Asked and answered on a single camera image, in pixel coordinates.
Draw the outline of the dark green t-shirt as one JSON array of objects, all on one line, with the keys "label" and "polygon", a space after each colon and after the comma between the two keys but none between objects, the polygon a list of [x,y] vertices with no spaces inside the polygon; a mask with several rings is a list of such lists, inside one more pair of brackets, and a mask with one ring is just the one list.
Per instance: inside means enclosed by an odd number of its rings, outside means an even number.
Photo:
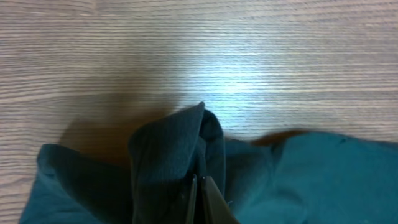
[{"label": "dark green t-shirt", "polygon": [[200,103],[138,129],[131,168],[42,146],[21,223],[185,223],[193,175],[194,223],[205,223],[210,176],[239,223],[396,223],[397,144],[332,133],[265,146],[226,139]]}]

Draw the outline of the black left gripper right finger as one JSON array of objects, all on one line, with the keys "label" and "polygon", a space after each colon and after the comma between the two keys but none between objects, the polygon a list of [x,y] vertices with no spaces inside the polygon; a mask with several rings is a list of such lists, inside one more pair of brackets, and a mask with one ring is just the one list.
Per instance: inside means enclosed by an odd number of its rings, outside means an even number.
[{"label": "black left gripper right finger", "polygon": [[201,194],[206,224],[239,224],[212,177],[202,178]]}]

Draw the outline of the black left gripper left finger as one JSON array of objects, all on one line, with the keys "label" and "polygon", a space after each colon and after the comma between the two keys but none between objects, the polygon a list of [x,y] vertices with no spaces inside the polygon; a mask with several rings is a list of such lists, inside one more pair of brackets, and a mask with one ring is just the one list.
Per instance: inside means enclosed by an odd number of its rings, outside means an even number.
[{"label": "black left gripper left finger", "polygon": [[189,193],[185,224],[194,224],[195,204],[197,197],[197,176],[195,174],[193,175]]}]

